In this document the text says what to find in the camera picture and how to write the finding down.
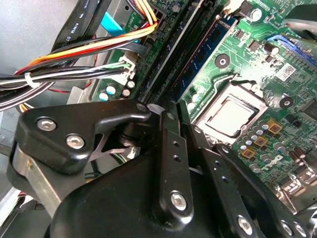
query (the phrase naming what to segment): white label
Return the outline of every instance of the white label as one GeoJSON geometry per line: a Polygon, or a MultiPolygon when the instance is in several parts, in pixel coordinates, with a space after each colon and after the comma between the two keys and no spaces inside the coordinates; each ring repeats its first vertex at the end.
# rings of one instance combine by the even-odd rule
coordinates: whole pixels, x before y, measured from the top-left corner
{"type": "Polygon", "coordinates": [[[273,165],[276,165],[278,161],[282,160],[284,157],[281,155],[277,155],[274,160],[272,160],[271,163],[269,163],[268,165],[265,165],[261,170],[265,170],[268,171],[270,168],[273,167],[273,165]]]}
{"type": "Polygon", "coordinates": [[[276,77],[285,82],[295,71],[296,68],[291,66],[289,63],[286,63],[279,72],[277,72],[276,77]]]}

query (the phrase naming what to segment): black plastic lever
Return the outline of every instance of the black plastic lever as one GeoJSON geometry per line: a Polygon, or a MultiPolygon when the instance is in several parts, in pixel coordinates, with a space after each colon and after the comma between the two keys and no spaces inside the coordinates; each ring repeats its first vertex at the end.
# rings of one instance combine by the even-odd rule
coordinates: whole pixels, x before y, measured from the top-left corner
{"type": "Polygon", "coordinates": [[[161,114],[160,131],[159,188],[154,214],[166,228],[180,230],[194,216],[186,141],[179,135],[179,120],[175,114],[161,114]]]}
{"type": "Polygon", "coordinates": [[[32,109],[20,117],[15,140],[27,155],[60,173],[71,174],[85,167],[96,134],[127,122],[145,122],[150,115],[147,107],[134,100],[32,109]],[[69,136],[75,136],[75,145],[77,136],[83,143],[70,147],[66,142],[69,136]]]}

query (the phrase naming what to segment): black plastic bracket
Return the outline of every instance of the black plastic bracket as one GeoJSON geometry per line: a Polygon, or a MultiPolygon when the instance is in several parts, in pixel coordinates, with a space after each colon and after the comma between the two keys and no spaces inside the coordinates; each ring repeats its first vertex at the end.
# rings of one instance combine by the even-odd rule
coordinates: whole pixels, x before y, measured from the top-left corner
{"type": "Polygon", "coordinates": [[[183,125],[182,133],[190,160],[201,167],[210,185],[214,213],[223,237],[264,238],[251,219],[223,158],[211,151],[204,133],[195,125],[183,125]]]}
{"type": "Polygon", "coordinates": [[[32,109],[20,117],[15,140],[27,155],[60,173],[72,174],[85,167],[96,134],[110,133],[123,123],[145,122],[150,115],[146,106],[134,100],[32,109]],[[56,128],[40,129],[37,122],[41,119],[54,121],[56,128]],[[70,148],[66,143],[70,135],[80,136],[85,145],[70,148]]]}
{"type": "Polygon", "coordinates": [[[192,221],[194,206],[186,141],[179,135],[177,114],[163,112],[160,131],[159,190],[154,214],[167,229],[180,230],[192,221]]]}
{"type": "Polygon", "coordinates": [[[248,203],[261,231],[266,237],[302,238],[309,236],[305,226],[287,209],[273,192],[238,158],[237,154],[223,144],[213,150],[220,154],[230,168],[235,184],[248,203]]]}

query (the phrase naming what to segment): integrated circuit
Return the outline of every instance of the integrated circuit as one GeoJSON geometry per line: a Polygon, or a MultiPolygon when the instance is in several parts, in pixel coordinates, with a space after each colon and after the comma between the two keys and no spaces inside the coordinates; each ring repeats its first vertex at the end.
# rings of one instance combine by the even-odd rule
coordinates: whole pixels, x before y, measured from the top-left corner
{"type": "Polygon", "coordinates": [[[251,149],[250,147],[248,147],[246,150],[243,150],[241,152],[241,155],[247,159],[251,159],[255,154],[256,154],[255,151],[251,149]]]}
{"type": "Polygon", "coordinates": [[[267,130],[269,132],[272,132],[273,134],[278,134],[283,129],[282,126],[276,121],[274,121],[273,119],[268,120],[267,125],[268,125],[267,130]]]}
{"type": "Polygon", "coordinates": [[[310,118],[317,120],[317,101],[315,99],[311,100],[302,108],[302,112],[310,118]]]}
{"type": "Polygon", "coordinates": [[[251,51],[256,51],[256,50],[260,47],[260,43],[257,42],[256,40],[253,40],[253,41],[249,44],[248,47],[250,48],[251,51]]]}
{"type": "Polygon", "coordinates": [[[259,136],[253,143],[255,143],[256,145],[263,147],[268,143],[268,139],[266,139],[263,136],[259,136]]]}

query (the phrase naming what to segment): yellow wire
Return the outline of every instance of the yellow wire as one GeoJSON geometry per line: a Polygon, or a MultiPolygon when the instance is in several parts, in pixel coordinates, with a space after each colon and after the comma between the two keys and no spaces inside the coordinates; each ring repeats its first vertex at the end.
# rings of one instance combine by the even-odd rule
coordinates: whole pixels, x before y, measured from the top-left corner
{"type": "Polygon", "coordinates": [[[24,104],[20,104],[19,108],[21,110],[21,112],[26,112],[28,109],[24,106],[24,104]]]}
{"type": "Polygon", "coordinates": [[[148,1],[146,1],[146,0],[142,0],[142,1],[144,2],[145,6],[149,10],[149,12],[150,12],[150,14],[151,14],[151,16],[153,18],[153,21],[157,22],[158,21],[157,16],[155,16],[155,13],[153,12],[153,10],[152,10],[151,6],[149,5],[148,1]]]}
{"type": "Polygon", "coordinates": [[[140,6],[143,9],[145,15],[147,16],[149,24],[153,25],[153,19],[151,18],[151,14],[150,14],[149,10],[147,9],[147,7],[145,6],[144,2],[142,0],[136,0],[136,1],[140,4],[140,6]]]}
{"type": "Polygon", "coordinates": [[[111,38],[109,40],[100,41],[100,42],[96,42],[96,43],[89,44],[86,46],[73,48],[73,49],[70,49],[67,51],[39,57],[39,58],[31,61],[29,65],[33,65],[33,64],[36,64],[36,63],[39,63],[39,62],[42,62],[45,60],[54,59],[57,57],[66,56],[69,54],[75,54],[77,52],[86,51],[86,50],[90,50],[93,48],[101,48],[101,47],[107,47],[109,45],[116,45],[116,44],[119,44],[119,43],[122,43],[125,41],[134,40],[134,39],[141,38],[141,37],[144,37],[144,36],[151,34],[152,32],[155,31],[155,28],[158,25],[157,18],[155,16],[151,6],[149,5],[149,3],[146,0],[136,0],[135,2],[137,4],[138,8],[141,8],[144,11],[145,15],[147,16],[147,18],[149,20],[149,24],[150,24],[149,27],[144,28],[144,29],[140,29],[140,30],[136,30],[133,32],[129,32],[129,33],[123,34],[121,36],[111,38]]]}
{"type": "Polygon", "coordinates": [[[77,47],[77,48],[70,49],[70,50],[67,50],[67,51],[63,51],[63,52],[59,52],[59,53],[55,53],[55,54],[39,57],[39,58],[33,60],[30,63],[30,65],[38,63],[38,62],[41,62],[41,61],[44,61],[44,60],[49,60],[49,59],[53,59],[53,58],[57,58],[57,57],[62,57],[62,56],[68,55],[68,54],[74,54],[74,53],[77,53],[77,52],[80,52],[80,51],[90,50],[90,49],[99,48],[99,47],[106,47],[108,45],[116,45],[116,44],[119,44],[121,42],[125,42],[125,41],[134,40],[134,39],[137,39],[137,38],[141,38],[141,37],[147,36],[147,35],[151,34],[152,32],[154,32],[156,26],[157,26],[157,23],[155,23],[152,26],[147,27],[146,29],[140,29],[140,30],[137,30],[135,32],[127,33],[127,34],[125,34],[125,35],[123,35],[121,37],[115,37],[115,38],[112,38],[112,39],[109,39],[109,40],[100,41],[100,42],[93,43],[93,44],[90,44],[90,45],[87,45],[87,46],[81,46],[81,47],[77,47]]]}

